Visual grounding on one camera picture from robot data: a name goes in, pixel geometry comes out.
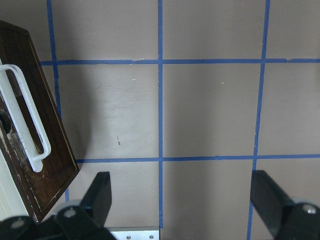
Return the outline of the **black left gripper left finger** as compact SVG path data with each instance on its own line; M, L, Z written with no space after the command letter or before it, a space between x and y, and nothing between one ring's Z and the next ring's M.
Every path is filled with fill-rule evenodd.
M104 227L112 205L111 176L108 171L98 172L79 206L97 223Z

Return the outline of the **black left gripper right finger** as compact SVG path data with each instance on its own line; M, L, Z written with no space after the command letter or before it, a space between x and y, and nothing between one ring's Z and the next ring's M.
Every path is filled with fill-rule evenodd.
M293 200L264 170L254 170L250 201L272 237L277 237L293 209Z

